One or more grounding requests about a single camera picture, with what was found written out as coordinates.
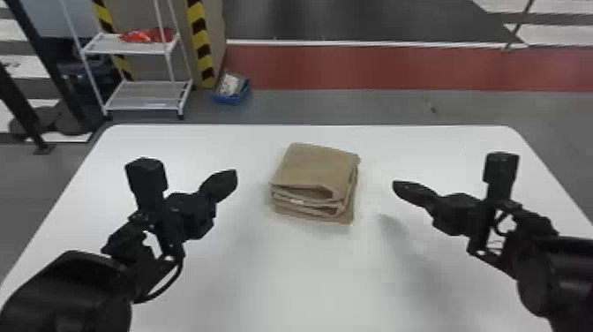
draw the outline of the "red object on shelf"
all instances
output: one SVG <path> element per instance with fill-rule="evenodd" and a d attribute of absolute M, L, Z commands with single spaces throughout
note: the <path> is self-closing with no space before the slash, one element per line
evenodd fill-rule
<path fill-rule="evenodd" d="M 165 34 L 165 42 L 171 42 L 173 40 L 173 29 L 165 27 L 163 30 Z M 152 29 L 132 30 L 120 35 L 119 39 L 124 42 L 162 42 L 161 29 L 153 27 Z"/>

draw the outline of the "white table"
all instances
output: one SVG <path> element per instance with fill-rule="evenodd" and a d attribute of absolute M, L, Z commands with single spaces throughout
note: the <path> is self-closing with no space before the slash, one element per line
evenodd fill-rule
<path fill-rule="evenodd" d="M 362 158 L 350 226 L 276 215 L 267 181 L 290 142 Z M 134 307 L 132 332 L 547 331 L 514 282 L 465 253 L 391 192 L 393 179 L 483 197 L 488 152 L 521 155 L 514 198 L 565 235 L 593 227 L 513 130 L 484 126 L 118 125 L 80 167 L 0 289 L 0 303 L 63 251 L 96 252 L 134 211 L 124 165 L 165 163 L 169 191 L 195 191 L 237 168 L 239 187 L 213 230 L 185 245 L 177 283 Z"/>

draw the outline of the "blue basket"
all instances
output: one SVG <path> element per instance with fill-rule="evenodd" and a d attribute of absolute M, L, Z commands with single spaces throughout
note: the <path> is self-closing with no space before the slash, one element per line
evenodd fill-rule
<path fill-rule="evenodd" d="M 212 93 L 212 99 L 214 99 L 215 102 L 226 103 L 228 105 L 237 105 L 245 100 L 245 97 L 247 97 L 250 91 L 251 80 L 246 79 L 245 84 L 243 84 L 243 88 L 239 94 L 220 95 L 217 93 Z"/>

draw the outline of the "white shelf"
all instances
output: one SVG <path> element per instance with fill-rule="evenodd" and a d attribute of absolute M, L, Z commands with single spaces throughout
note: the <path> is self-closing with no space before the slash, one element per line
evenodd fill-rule
<path fill-rule="evenodd" d="M 187 81 L 123 81 L 104 109 L 183 109 L 191 91 Z"/>
<path fill-rule="evenodd" d="M 179 33 L 173 36 L 173 40 L 162 42 L 127 42 L 119 39 L 120 34 L 97 34 L 83 49 L 82 52 L 87 55 L 92 54 L 170 54 L 179 42 Z"/>

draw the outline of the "white wall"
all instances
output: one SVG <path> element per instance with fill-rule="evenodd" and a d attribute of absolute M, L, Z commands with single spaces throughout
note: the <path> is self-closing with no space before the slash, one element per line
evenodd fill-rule
<path fill-rule="evenodd" d="M 71 37 L 62 7 L 58 0 L 20 0 L 26 12 L 43 37 Z M 91 0 L 64 0 L 71 13 L 77 34 L 82 37 L 94 35 L 96 25 Z"/>

